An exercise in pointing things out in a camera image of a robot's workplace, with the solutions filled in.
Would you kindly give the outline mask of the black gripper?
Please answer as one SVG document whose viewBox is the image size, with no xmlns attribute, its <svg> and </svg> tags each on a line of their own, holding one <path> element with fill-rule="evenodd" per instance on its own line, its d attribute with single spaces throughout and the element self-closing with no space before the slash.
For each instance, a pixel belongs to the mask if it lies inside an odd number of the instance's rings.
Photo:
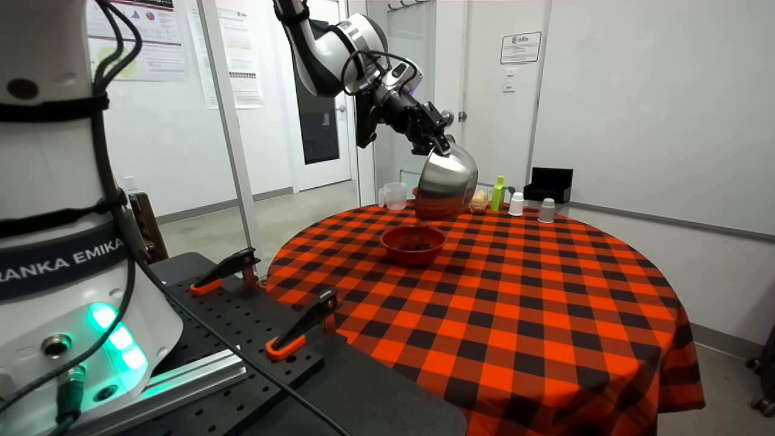
<svg viewBox="0 0 775 436">
<path fill-rule="evenodd" d="M 416 102 L 410 93 L 387 93 L 381 99 L 381 120 L 412 143 L 415 156 L 449 156 L 454 137 L 446 128 L 454 124 L 449 112 Z"/>
</svg>

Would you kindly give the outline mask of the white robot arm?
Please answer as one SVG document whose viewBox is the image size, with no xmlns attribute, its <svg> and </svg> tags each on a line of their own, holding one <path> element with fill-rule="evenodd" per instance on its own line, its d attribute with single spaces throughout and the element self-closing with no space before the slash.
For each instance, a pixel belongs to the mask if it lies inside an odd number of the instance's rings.
<svg viewBox="0 0 775 436">
<path fill-rule="evenodd" d="M 322 334 L 331 290 L 294 312 L 261 290 L 251 246 L 148 256 L 104 124 L 141 51 L 117 0 L 0 0 L 3 436 L 150 436 L 221 390 L 249 395 L 224 436 L 460 429 L 393 374 L 329 411 L 279 374 Z"/>
</svg>

